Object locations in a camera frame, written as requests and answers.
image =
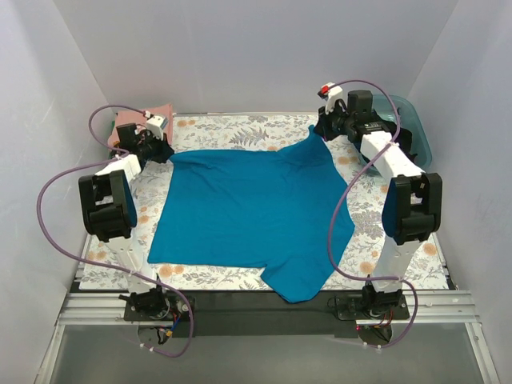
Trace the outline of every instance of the wall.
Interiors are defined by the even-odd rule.
[[[30,383],[74,274],[42,236],[36,197],[60,170],[104,158],[86,124],[106,100],[51,0],[0,3],[0,382]],[[77,177],[44,201],[50,232],[75,252],[85,233]]]
[[[407,96],[456,0],[54,0],[109,102],[313,111],[328,81]]]
[[[459,2],[409,99],[444,181],[439,237],[473,293],[502,382],[512,382],[512,3]]]

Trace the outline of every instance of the gray floor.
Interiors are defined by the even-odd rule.
[[[483,382],[464,324],[417,324],[380,354],[330,338],[196,338],[185,356],[173,360],[138,348],[135,326],[67,326],[51,382]],[[182,344],[173,339],[165,347]]]

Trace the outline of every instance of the white tablecloth with orange flowers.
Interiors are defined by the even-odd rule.
[[[308,134],[315,115],[203,115],[174,118],[173,148],[177,152],[199,149],[278,150]],[[352,144],[340,137],[327,143],[334,164],[346,181],[361,169]],[[148,163],[134,181],[132,192],[138,212],[136,237],[147,257],[154,232],[166,201],[173,165]],[[382,245],[382,206],[387,186],[377,175],[364,175],[348,196],[349,212],[355,224],[354,236],[345,249],[341,268],[350,274],[367,275],[375,267]],[[116,264],[108,248],[92,237],[86,255],[91,260]],[[160,278],[180,290],[268,290],[259,268],[153,265]],[[418,289],[447,289],[446,278],[432,238],[413,257],[406,278]],[[360,289],[361,282],[333,273],[323,289]],[[83,290],[124,290],[123,273],[85,266],[80,282]]]

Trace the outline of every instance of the gray wall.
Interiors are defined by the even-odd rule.
[[[443,176],[439,237],[512,382],[512,3],[459,2],[410,92]]]
[[[316,110],[328,81],[407,96],[456,0],[54,0],[109,102]]]
[[[57,172],[99,158],[86,124],[106,100],[51,0],[0,3],[0,382],[18,384],[34,382],[74,273],[42,236],[36,197]],[[74,252],[85,234],[77,177],[51,188],[44,209]]]

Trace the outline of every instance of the blue t-shirt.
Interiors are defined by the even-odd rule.
[[[277,152],[174,154],[148,261],[265,267],[262,280],[285,300],[312,299],[334,271],[327,231],[346,188],[312,128]],[[333,234],[336,262],[353,232],[344,202]]]

